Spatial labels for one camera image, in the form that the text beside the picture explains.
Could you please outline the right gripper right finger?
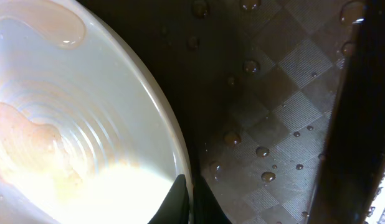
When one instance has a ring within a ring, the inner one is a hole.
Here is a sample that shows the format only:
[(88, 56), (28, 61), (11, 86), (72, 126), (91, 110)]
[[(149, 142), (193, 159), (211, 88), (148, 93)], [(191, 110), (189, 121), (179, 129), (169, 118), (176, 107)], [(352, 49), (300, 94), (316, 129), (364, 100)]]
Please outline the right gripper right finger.
[(194, 181), (193, 210), (195, 224), (231, 224), (202, 176)]

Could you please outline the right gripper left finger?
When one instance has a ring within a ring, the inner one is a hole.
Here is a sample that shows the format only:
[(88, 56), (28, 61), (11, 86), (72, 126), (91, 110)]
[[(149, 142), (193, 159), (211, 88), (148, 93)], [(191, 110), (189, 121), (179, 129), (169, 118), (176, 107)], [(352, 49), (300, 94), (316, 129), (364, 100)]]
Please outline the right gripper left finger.
[(148, 224), (188, 224), (188, 222), (189, 195), (185, 175), (180, 174)]

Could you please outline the white plate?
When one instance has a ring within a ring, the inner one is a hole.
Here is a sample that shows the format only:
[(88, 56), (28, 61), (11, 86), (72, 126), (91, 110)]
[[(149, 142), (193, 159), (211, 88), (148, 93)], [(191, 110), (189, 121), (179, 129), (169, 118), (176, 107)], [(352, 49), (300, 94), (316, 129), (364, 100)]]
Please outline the white plate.
[(184, 174), (151, 72), (77, 1), (0, 1), (0, 223), (148, 223)]

